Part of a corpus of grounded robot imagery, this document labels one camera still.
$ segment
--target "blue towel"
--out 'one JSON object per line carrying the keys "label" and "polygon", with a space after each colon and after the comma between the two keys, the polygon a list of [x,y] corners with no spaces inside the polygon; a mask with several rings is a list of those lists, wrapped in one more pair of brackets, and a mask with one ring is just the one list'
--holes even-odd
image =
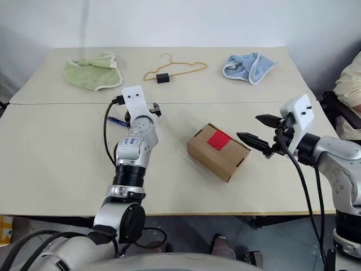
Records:
{"label": "blue towel", "polygon": [[223,68],[223,75],[230,79],[249,81],[252,85],[256,85],[275,64],[276,62],[259,53],[231,55]]}

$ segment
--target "green towel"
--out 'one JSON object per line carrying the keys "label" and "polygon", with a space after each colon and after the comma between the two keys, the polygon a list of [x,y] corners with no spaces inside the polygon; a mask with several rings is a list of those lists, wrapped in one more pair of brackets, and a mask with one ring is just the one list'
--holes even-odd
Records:
{"label": "green towel", "polygon": [[64,68],[64,78],[73,85],[95,91],[115,88],[123,82],[117,69],[115,54],[110,52],[103,52],[90,59],[68,59]]}

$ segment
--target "white wall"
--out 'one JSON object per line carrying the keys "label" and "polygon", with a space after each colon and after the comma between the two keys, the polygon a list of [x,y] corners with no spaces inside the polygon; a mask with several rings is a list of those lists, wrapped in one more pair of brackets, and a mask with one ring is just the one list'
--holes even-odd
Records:
{"label": "white wall", "polygon": [[51,48],[83,45],[286,46],[321,93],[360,41],[360,0],[0,0],[1,83],[12,93]]}

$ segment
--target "white table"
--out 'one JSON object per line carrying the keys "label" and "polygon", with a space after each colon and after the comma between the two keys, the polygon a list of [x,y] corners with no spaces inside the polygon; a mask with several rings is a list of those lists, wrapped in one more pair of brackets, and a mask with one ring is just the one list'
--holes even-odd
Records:
{"label": "white table", "polygon": [[[65,82],[63,69],[68,57],[79,59],[95,56],[103,51],[117,55],[117,65],[124,77],[123,84],[114,89],[98,92],[80,89]],[[227,79],[222,68],[232,54],[260,54],[277,61],[277,65],[256,86],[240,80]],[[175,76],[169,83],[143,81],[146,72],[168,63],[172,53],[174,61],[201,61],[207,69],[186,75]],[[180,72],[187,67],[176,66],[160,73]],[[109,103],[120,95],[125,86],[144,87],[147,103],[235,103],[235,102],[286,102],[300,94],[313,93],[305,84],[287,49],[276,48],[95,48],[55,49],[43,62],[25,86],[10,100],[13,104],[50,103]]]}
{"label": "white table", "polygon": [[[267,160],[252,150],[230,182],[224,183],[187,154],[187,141],[209,122],[233,137],[236,132],[250,132],[272,142],[274,131],[254,117],[279,115],[282,104],[162,104],[157,121],[159,144],[144,182],[146,213],[307,214],[298,174],[286,157],[274,155]],[[318,102],[312,100],[312,106],[312,132],[336,136]],[[106,104],[8,106],[0,119],[0,213],[95,215],[114,174],[103,146],[106,108]],[[112,115],[123,113],[117,107]],[[125,128],[109,124],[109,146],[125,134]],[[301,167],[313,208],[319,210],[314,171]],[[334,212],[331,188],[323,176],[322,187],[326,212]]]}

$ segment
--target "wire hanger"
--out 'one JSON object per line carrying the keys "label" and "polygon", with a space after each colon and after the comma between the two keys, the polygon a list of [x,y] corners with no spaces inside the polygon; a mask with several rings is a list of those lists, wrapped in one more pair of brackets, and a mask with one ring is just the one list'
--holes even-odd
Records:
{"label": "wire hanger", "polygon": [[160,56],[160,58],[161,58],[162,56],[164,56],[164,55],[169,55],[169,62],[170,62],[170,63],[168,63],[168,64],[166,64],[166,65],[163,65],[163,66],[160,66],[158,69],[156,69],[156,70],[153,71],[153,72],[147,72],[147,73],[143,76],[143,81],[156,80],[156,79],[157,79],[156,77],[147,78],[147,76],[150,75],[150,74],[156,75],[159,70],[161,70],[161,69],[163,69],[163,68],[165,68],[165,67],[168,67],[168,66],[170,66],[170,65],[179,64],[179,65],[195,66],[195,65],[197,65],[197,64],[201,64],[201,65],[203,65],[203,67],[198,68],[198,69],[194,69],[194,70],[192,70],[192,71],[178,72],[178,73],[175,73],[175,74],[173,74],[173,75],[169,75],[169,77],[171,77],[171,76],[176,76],[176,75],[185,75],[186,73],[191,73],[191,72],[197,72],[197,71],[200,71],[201,69],[205,69],[205,68],[208,67],[207,64],[205,64],[205,63],[203,63],[203,62],[199,62],[199,61],[194,62],[193,64],[192,64],[192,63],[188,63],[188,62],[175,62],[175,61],[173,61],[173,56],[172,56],[172,54],[169,54],[169,53],[162,54],[162,55]]}

